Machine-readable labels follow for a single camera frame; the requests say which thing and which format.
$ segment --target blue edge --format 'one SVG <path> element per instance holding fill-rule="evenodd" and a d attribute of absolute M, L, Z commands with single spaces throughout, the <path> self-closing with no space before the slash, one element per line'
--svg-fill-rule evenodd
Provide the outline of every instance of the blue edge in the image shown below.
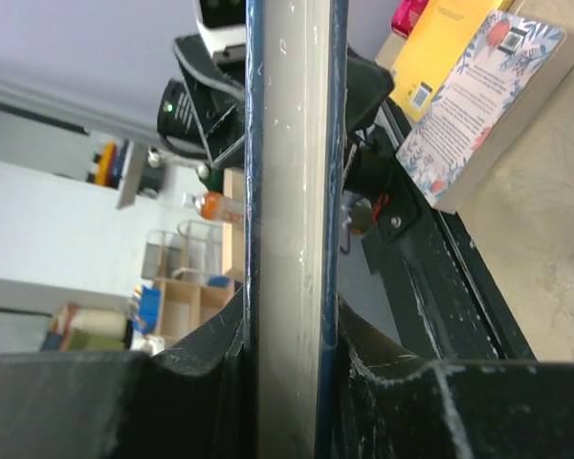
<path fill-rule="evenodd" d="M 330 40 L 329 92 L 327 125 L 326 214 L 323 228 L 323 299 L 321 315 L 320 373 L 317 438 L 315 457 L 330 457 L 334 425 L 335 361 L 338 343 L 337 275 L 339 256 L 339 215 L 342 193 L 342 155 L 344 148 L 344 108 L 346 104 L 346 25 L 348 0 L 333 0 Z M 250 399 L 248 408 L 256 431 L 257 338 L 260 271 L 261 176 L 263 170 L 264 114 L 264 0 L 247 0 L 247 77 L 245 81 L 245 282 L 243 340 L 245 371 L 248 373 Z M 256 449 L 256 436 L 252 448 Z M 256 457 L 256 450 L 250 451 Z"/>

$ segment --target yellow book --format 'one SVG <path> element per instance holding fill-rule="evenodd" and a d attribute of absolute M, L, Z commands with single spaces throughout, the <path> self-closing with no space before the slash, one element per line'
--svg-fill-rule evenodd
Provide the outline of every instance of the yellow book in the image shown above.
<path fill-rule="evenodd" d="M 492 10 L 513 0 L 430 0 L 398 54 L 391 99 L 419 121 L 457 59 Z"/>

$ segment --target orange bottle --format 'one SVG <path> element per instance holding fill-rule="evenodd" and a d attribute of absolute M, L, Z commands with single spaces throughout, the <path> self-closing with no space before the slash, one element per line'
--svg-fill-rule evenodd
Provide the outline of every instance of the orange bottle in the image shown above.
<path fill-rule="evenodd" d="M 216 191 L 207 191 L 195 196 L 183 195 L 183 206 L 193 207 L 206 220 L 231 223 L 243 226 L 245 205 L 234 199 L 226 198 Z"/>

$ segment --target red package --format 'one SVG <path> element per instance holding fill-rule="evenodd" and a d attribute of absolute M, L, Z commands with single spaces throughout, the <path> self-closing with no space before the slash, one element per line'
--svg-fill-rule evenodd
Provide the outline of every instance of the red package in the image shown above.
<path fill-rule="evenodd" d="M 430 0 L 402 0 L 391 18 L 391 29 L 398 35 L 408 38 L 414 25 Z"/>

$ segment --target red fruit illustration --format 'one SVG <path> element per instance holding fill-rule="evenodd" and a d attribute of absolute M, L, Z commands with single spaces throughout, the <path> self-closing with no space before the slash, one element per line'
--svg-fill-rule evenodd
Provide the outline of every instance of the red fruit illustration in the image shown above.
<path fill-rule="evenodd" d="M 482 128 L 482 132 L 476 138 L 475 144 L 472 145 L 472 151 L 476 151 L 478 148 L 480 148 L 480 146 L 482 144 L 485 143 L 485 139 L 487 139 L 487 136 L 489 135 L 490 132 L 491 132 L 491 126 L 487 126 L 487 127 Z"/>
<path fill-rule="evenodd" d="M 510 32 L 510 21 L 502 19 L 487 32 L 487 44 L 491 48 L 497 48 L 504 41 L 508 32 Z"/>
<path fill-rule="evenodd" d="M 433 184 L 431 184 L 430 191 L 433 194 L 437 194 L 440 191 L 443 191 L 446 186 L 446 182 L 443 182 L 442 180 L 436 180 Z"/>

